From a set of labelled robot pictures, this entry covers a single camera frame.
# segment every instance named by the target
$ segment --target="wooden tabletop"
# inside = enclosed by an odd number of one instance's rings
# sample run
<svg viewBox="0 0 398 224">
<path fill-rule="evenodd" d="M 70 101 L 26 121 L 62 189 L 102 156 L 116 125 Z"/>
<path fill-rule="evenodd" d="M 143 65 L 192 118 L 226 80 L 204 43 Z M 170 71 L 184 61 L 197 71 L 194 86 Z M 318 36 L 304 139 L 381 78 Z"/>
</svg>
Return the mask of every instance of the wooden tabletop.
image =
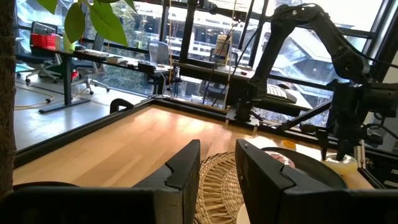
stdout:
<svg viewBox="0 0 398 224">
<path fill-rule="evenodd" d="M 131 187 L 159 168 L 192 139 L 201 159 L 231 152 L 237 139 L 277 146 L 279 136 L 152 105 L 14 171 L 14 183 L 62 181 L 80 186 Z M 297 152 L 320 159 L 318 146 L 297 143 Z M 352 189 L 370 189 L 358 172 L 344 177 Z"/>
</svg>

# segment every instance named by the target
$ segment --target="floor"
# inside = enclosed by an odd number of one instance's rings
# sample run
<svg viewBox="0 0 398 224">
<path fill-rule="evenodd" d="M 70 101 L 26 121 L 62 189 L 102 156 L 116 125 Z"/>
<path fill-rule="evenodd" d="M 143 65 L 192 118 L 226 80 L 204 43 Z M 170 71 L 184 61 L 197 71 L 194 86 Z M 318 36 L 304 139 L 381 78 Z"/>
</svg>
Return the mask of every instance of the floor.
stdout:
<svg viewBox="0 0 398 224">
<path fill-rule="evenodd" d="M 16 108 L 18 106 L 31 106 L 27 110 L 15 110 L 14 112 L 14 130 L 16 134 L 17 150 L 37 144 L 48 138 L 64 133 L 81 125 L 102 118 L 109 114 L 109 105 L 115 98 L 122 98 L 131 103 L 138 103 L 144 100 L 144 97 L 136 96 L 120 91 L 111 90 L 106 92 L 104 88 L 92 87 L 94 95 L 90 95 L 85 90 L 84 85 L 72 87 L 74 98 L 87 98 L 91 101 L 81 105 L 72 106 L 48 114 L 39 114 L 42 102 L 46 98 L 53 97 L 51 104 L 63 103 L 63 84 L 52 83 L 46 78 L 31 77 L 31 84 L 25 84 L 25 74 L 21 79 L 16 79 Z"/>
</svg>

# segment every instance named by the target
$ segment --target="robotic arm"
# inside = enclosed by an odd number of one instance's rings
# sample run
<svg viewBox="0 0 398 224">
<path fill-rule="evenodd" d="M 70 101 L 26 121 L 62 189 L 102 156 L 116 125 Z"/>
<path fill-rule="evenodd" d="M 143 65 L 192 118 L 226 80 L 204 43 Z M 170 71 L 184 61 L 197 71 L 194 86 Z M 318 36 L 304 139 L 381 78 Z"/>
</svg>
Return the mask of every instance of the robotic arm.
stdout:
<svg viewBox="0 0 398 224">
<path fill-rule="evenodd" d="M 285 39 L 297 25 L 310 24 L 331 55 L 333 66 L 339 77 L 355 83 L 367 83 L 369 64 L 353 50 L 342 36 L 329 15 L 316 4 L 279 6 L 271 19 L 271 36 L 262 54 L 254 76 L 249 80 L 248 100 L 266 93 L 267 77 L 276 61 Z"/>
<path fill-rule="evenodd" d="M 303 132 L 315 133 L 319 139 L 322 158 L 325 159 L 328 135 L 338 139 L 336 159 L 352 153 L 360 146 L 361 139 L 369 139 L 367 128 L 361 127 L 368 111 L 383 117 L 395 117 L 398 105 L 398 84 L 371 83 L 369 64 L 357 54 L 354 47 L 343 37 L 330 20 L 329 15 L 316 4 L 279 6 L 271 19 L 271 36 L 263 52 L 254 76 L 248 81 L 241 97 L 236 118 L 247 121 L 253 99 L 263 98 L 267 93 L 267 77 L 276 61 L 284 40 L 297 25 L 310 24 L 331 55 L 339 77 L 348 83 L 333 81 L 334 94 L 329 109 L 326 128 L 306 125 Z"/>
</svg>

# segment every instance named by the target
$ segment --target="cable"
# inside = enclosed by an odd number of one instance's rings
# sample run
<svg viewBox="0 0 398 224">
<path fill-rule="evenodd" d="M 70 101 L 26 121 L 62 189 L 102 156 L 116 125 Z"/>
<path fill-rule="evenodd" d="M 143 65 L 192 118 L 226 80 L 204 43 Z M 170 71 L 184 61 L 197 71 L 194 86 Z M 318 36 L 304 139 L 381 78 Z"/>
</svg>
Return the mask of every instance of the cable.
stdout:
<svg viewBox="0 0 398 224">
<path fill-rule="evenodd" d="M 225 38 L 224 43 L 223 43 L 223 45 L 221 46 L 221 51 L 224 49 L 224 46 L 225 46 L 227 40 L 228 40 L 228 39 Z M 205 104 L 206 94 L 207 94 L 207 91 L 209 90 L 210 81 L 211 81 L 211 78 L 212 78 L 212 76 L 213 76 L 213 74 L 214 74 L 214 70 L 215 70 L 215 68 L 216 68 L 217 61 L 218 61 L 219 57 L 220 57 L 220 54 L 217 55 L 216 60 L 214 61 L 214 66 L 213 66 L 213 68 L 211 69 L 211 73 L 210 73 L 209 79 L 207 80 L 207 86 L 206 86 L 205 94 L 203 94 L 203 100 L 202 100 L 202 104 L 203 104 L 203 105 Z"/>
<path fill-rule="evenodd" d="M 232 21 L 234 21 L 236 1 L 237 0 L 235 0 L 234 8 L 232 10 L 232 16 L 231 16 Z M 228 50 L 229 50 L 229 68 L 228 68 L 228 83 L 229 83 L 229 79 L 231 78 L 231 66 L 232 66 L 232 44 L 229 45 Z M 226 93 L 225 93 L 225 97 L 224 97 L 224 108 L 226 107 L 226 97 L 228 96 L 228 91 L 229 91 L 229 85 L 226 86 Z"/>
<path fill-rule="evenodd" d="M 233 31 L 234 27 L 237 26 L 239 23 L 240 23 L 240 21 L 237 22 L 235 25 L 232 26 L 232 28 L 229 30 L 228 35 L 226 36 L 226 38 L 225 38 L 225 40 L 224 40 L 223 45 L 221 46 L 220 49 L 218 49 L 217 52 L 221 52 L 221 51 L 224 49 L 224 46 L 225 46 L 226 42 L 227 42 L 227 41 L 229 40 L 229 38 L 230 38 L 229 34 Z M 207 91 L 209 90 L 210 81 L 211 81 L 211 78 L 212 78 L 212 76 L 213 76 L 213 74 L 214 74 L 214 70 L 215 70 L 215 68 L 216 68 L 217 61 L 218 61 L 218 59 L 219 59 L 219 57 L 220 57 L 220 54 L 217 54 L 216 56 L 217 56 L 217 57 L 216 57 L 216 60 L 215 60 L 215 62 L 214 62 L 214 66 L 213 66 L 213 68 L 211 69 L 211 73 L 210 73 L 209 79 L 207 80 L 207 86 L 206 86 L 205 93 L 204 93 L 204 95 L 203 95 L 202 104 L 205 104 Z"/>
<path fill-rule="evenodd" d="M 385 127 L 384 125 L 381 124 L 376 124 L 376 123 L 372 123 L 372 124 L 367 124 L 365 125 L 366 128 L 372 129 L 374 130 L 374 128 L 372 127 L 378 127 L 378 128 L 382 128 L 385 131 L 387 131 L 387 133 L 389 133 L 392 137 L 394 137 L 395 139 L 398 139 L 398 135 L 396 135 L 395 133 L 393 133 L 390 129 L 388 129 L 387 127 Z"/>
<path fill-rule="evenodd" d="M 172 0 L 169 0 L 169 6 L 170 8 L 172 7 Z M 172 94 L 171 92 L 171 86 L 172 86 L 172 66 L 173 66 L 173 62 L 172 62 L 172 18 L 170 17 L 170 25 L 169 25 L 169 54 L 170 54 L 170 72 L 169 72 L 169 93 L 170 95 Z"/>
<path fill-rule="evenodd" d="M 232 28 L 228 31 L 227 37 L 231 37 L 231 35 L 230 35 L 230 34 L 232 34 L 231 32 L 233 31 L 234 27 L 238 26 L 238 24 L 239 24 L 240 22 L 241 22 L 241 21 L 239 21 L 238 23 L 236 23 L 236 24 L 234 24 L 234 25 L 232 26 Z M 206 59 L 206 58 L 211 58 L 212 56 L 218 54 L 220 51 L 221 51 L 221 49 L 218 49 L 217 52 L 212 53 L 212 54 L 209 55 L 209 56 L 204 56 L 204 57 L 202 57 L 202 58 L 199 58 L 199 60 L 203 60 L 203 59 Z"/>
<path fill-rule="evenodd" d="M 164 77 L 162 72 L 158 72 L 162 77 L 163 77 L 163 89 L 162 89 L 162 94 L 164 93 L 164 88 L 166 87 L 166 78 Z"/>
<path fill-rule="evenodd" d="M 371 57 L 367 56 L 366 54 L 362 53 L 360 50 L 358 50 L 357 48 L 355 48 L 355 47 L 343 36 L 343 34 L 342 34 L 341 32 L 340 32 L 340 34 L 341 34 L 341 38 L 343 39 L 343 41 L 344 41 L 347 45 L 349 45 L 349 46 L 350 46 L 357 54 L 359 54 L 360 56 L 362 56 L 362 57 L 364 57 L 364 58 L 366 58 L 366 59 L 368 59 L 368 60 L 371 60 L 371 61 L 373 61 L 373 62 L 382 63 L 382 64 L 384 64 L 384 65 L 388 65 L 388 66 L 393 67 L 393 68 L 398 68 L 398 65 L 395 65 L 395 64 L 393 64 L 393 63 L 383 62 L 382 60 L 378 60 L 378 59 L 371 58 Z"/>
<path fill-rule="evenodd" d="M 54 96 L 50 95 L 50 94 L 41 93 L 39 91 L 31 90 L 31 89 L 28 89 L 28 88 L 23 88 L 23 87 L 20 87 L 20 86 L 16 86 L 16 88 L 20 88 L 20 89 L 31 91 L 31 92 L 34 92 L 34 93 L 39 93 L 39 94 L 42 94 L 42 95 L 46 95 L 46 96 L 49 96 L 49 98 L 45 99 L 45 101 L 41 101 L 39 103 L 34 103 L 32 105 L 16 105 L 16 106 L 14 106 L 15 110 L 27 110 L 27 109 L 34 108 L 35 106 L 39 106 L 41 104 L 45 104 L 47 106 L 54 99 Z"/>
<path fill-rule="evenodd" d="M 239 63 L 240 63 L 240 61 L 242 60 L 242 57 L 243 57 L 244 52 L 245 52 L 246 49 L 249 47 L 250 42 L 251 42 L 251 41 L 253 40 L 253 38 L 256 36 L 257 32 L 258 32 L 258 29 L 256 29 L 256 31 L 254 31 L 253 35 L 252 35 L 252 36 L 250 37 L 250 39 L 249 39 L 249 42 L 246 44 L 246 46 L 244 46 L 244 49 L 243 49 L 243 51 L 242 51 L 242 54 L 241 54 L 241 56 L 239 57 L 239 60 L 238 60 L 238 62 L 237 62 L 237 66 L 235 67 L 234 71 L 233 71 L 232 74 L 231 74 L 230 79 L 228 80 L 228 83 L 224 86 L 224 88 L 222 89 L 222 91 L 221 91 L 220 94 L 223 94 L 225 88 L 226 88 L 226 87 L 229 85 L 229 83 L 231 82 L 232 77 L 235 75 L 235 72 L 236 72 L 236 69 L 238 68 Z"/>
</svg>

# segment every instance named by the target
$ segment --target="woven placemat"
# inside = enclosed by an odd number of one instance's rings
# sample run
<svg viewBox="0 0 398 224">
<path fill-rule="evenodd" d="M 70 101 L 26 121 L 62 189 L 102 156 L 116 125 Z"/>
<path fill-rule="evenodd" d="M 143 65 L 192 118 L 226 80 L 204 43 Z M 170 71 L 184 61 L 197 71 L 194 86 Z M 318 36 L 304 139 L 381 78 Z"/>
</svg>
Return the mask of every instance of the woven placemat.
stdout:
<svg viewBox="0 0 398 224">
<path fill-rule="evenodd" d="M 243 203 L 235 153 L 220 153 L 204 160 L 200 167 L 195 223 L 235 224 Z"/>
</svg>

